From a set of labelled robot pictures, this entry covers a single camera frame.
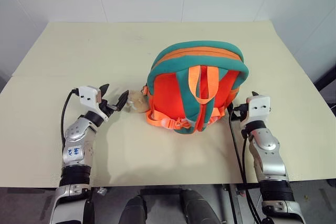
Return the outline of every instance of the backpack strap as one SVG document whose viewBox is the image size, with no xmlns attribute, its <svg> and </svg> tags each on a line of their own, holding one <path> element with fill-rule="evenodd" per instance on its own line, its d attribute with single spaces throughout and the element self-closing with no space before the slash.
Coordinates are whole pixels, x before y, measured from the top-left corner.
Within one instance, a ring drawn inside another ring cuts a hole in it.
<svg viewBox="0 0 336 224">
<path fill-rule="evenodd" d="M 227 97 L 226 102 L 224 103 L 223 107 L 220 108 L 213 108 L 211 117 L 207 123 L 207 125 L 210 125 L 214 122 L 216 122 L 218 119 L 220 119 L 222 116 L 225 115 L 225 109 L 226 107 L 233 101 L 233 99 L 236 97 L 238 94 L 239 88 L 237 89 L 232 89 Z"/>
<path fill-rule="evenodd" d="M 228 73 L 228 70 L 223 69 L 223 68 L 219 68 L 218 73 L 219 73 L 218 79 L 219 79 L 219 81 L 221 81 L 221 79 Z M 215 99 L 212 99 L 206 105 L 206 112 L 205 112 L 205 117 L 204 117 L 204 125 L 205 126 L 209 125 L 210 121 L 213 121 L 214 118 L 216 118 L 216 120 L 218 120 L 224 115 L 225 108 L 223 108 L 219 111 L 218 108 L 214 107 L 214 105 L 215 105 Z"/>
<path fill-rule="evenodd" d="M 183 109 L 186 116 L 186 119 L 190 123 L 191 127 L 189 129 L 182 129 L 181 131 L 178 131 L 182 134 L 190 134 L 195 131 L 196 123 L 198 120 L 198 116 L 200 114 L 200 104 L 196 101 L 195 96 L 192 94 L 190 87 L 189 87 L 189 68 L 183 69 L 181 71 L 176 72 L 176 78 L 179 82 L 180 86 L 180 93 L 181 98 L 183 102 Z M 199 95 L 199 89 L 200 85 L 198 82 L 197 77 L 197 83 L 195 87 L 195 95 Z"/>
<path fill-rule="evenodd" d="M 165 127 L 166 129 L 172 130 L 180 130 L 182 128 L 189 129 L 191 127 L 190 123 L 186 118 L 178 118 L 177 120 L 174 120 L 157 110 L 148 110 L 146 112 L 146 116 L 147 122 L 153 126 L 161 126 Z"/>
<path fill-rule="evenodd" d="M 196 101 L 200 104 L 208 103 L 218 91 L 218 68 L 217 67 L 207 67 L 207 84 L 208 84 L 208 98 L 202 99 L 196 95 L 196 87 L 198 81 L 201 77 L 201 67 L 200 66 L 193 66 L 189 68 L 188 74 L 188 84 L 191 93 L 195 97 Z"/>
</svg>

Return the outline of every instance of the tabletop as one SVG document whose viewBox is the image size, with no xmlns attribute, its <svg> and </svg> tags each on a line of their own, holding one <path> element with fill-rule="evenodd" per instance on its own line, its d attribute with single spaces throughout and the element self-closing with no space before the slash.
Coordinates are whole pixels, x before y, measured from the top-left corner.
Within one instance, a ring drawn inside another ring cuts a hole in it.
<svg viewBox="0 0 336 224">
<path fill-rule="evenodd" d="M 49 23 L 0 94 L 0 186 L 57 187 L 60 114 L 68 92 L 109 83 L 107 100 L 139 90 L 169 45 L 219 40 L 243 52 L 250 74 L 234 103 L 251 91 L 271 97 L 267 126 L 280 141 L 290 180 L 336 177 L 336 120 L 277 36 L 271 22 Z M 85 113 L 71 98 L 65 128 Z M 238 147 L 243 140 L 234 123 Z M 227 115 L 204 132 L 182 135 L 148 125 L 127 108 L 95 139 L 93 186 L 240 183 Z M 247 179 L 256 182 L 246 154 Z"/>
</svg>

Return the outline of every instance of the robotic arm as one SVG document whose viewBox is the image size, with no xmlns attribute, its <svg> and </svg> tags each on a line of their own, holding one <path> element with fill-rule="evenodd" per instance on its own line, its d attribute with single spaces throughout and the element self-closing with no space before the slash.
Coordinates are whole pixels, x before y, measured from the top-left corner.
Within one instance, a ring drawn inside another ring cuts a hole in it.
<svg viewBox="0 0 336 224">
<path fill-rule="evenodd" d="M 234 108 L 240 112 L 240 128 L 249 140 L 254 169 L 262 195 L 262 224 L 306 224 L 299 204 L 294 200 L 285 164 L 279 154 L 280 143 L 266 128 L 270 97 L 253 92 L 247 103 Z"/>
<path fill-rule="evenodd" d="M 80 96 L 80 103 L 88 109 L 88 112 L 68 127 L 65 136 L 62 135 L 64 139 L 62 174 L 59 187 L 55 192 L 50 224 L 95 222 L 90 187 L 93 141 L 98 127 L 103 122 L 107 122 L 114 111 L 120 111 L 128 97 L 128 91 L 126 91 L 119 97 L 116 105 L 109 105 L 107 100 L 102 99 L 108 86 L 105 84 L 98 89 L 83 86 L 74 89 L 68 96 L 62 118 L 72 93 Z"/>
</svg>

